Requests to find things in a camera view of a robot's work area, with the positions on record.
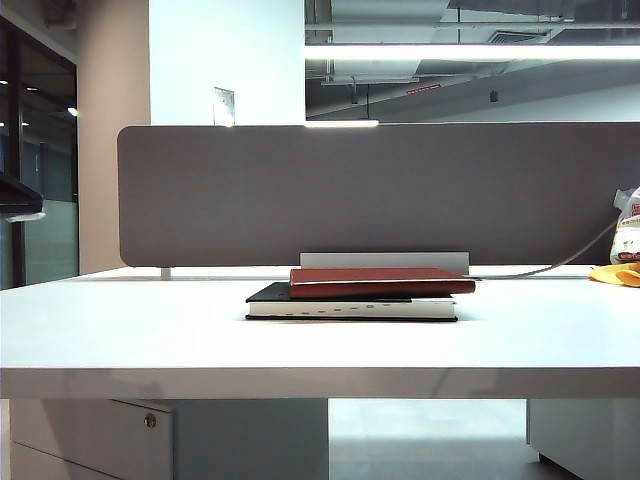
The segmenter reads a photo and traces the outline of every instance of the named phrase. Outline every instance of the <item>ventilation grille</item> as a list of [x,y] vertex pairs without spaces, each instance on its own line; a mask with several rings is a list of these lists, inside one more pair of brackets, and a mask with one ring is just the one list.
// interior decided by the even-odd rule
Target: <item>ventilation grille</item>
[[543,43],[549,36],[549,32],[503,32],[497,31],[489,39],[489,43]]

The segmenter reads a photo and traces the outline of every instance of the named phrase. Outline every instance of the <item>lock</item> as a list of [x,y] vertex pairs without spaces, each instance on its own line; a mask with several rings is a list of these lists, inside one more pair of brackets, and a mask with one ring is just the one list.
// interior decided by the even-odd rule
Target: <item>lock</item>
[[155,428],[156,416],[153,413],[147,413],[144,416],[144,424],[147,426],[147,428]]

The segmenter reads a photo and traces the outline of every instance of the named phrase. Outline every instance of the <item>black book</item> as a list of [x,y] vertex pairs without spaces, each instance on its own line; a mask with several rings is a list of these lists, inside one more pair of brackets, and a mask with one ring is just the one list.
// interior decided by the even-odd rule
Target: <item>black book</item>
[[246,301],[249,320],[457,320],[451,295],[388,299],[291,298],[288,282],[274,282]]

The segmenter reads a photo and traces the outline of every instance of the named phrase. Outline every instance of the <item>desk surface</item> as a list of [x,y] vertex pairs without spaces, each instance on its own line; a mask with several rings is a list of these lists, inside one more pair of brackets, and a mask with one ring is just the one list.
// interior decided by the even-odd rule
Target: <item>desk surface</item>
[[0,294],[0,395],[640,397],[638,289],[492,280],[456,296],[457,323],[246,321],[245,298],[286,269],[158,272]]

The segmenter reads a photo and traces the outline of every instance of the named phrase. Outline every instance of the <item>white pillar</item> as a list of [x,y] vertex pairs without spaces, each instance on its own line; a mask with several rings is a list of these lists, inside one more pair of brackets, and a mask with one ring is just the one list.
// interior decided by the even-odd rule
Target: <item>white pillar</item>
[[212,125],[214,87],[236,125],[305,118],[302,0],[150,0],[151,122]]

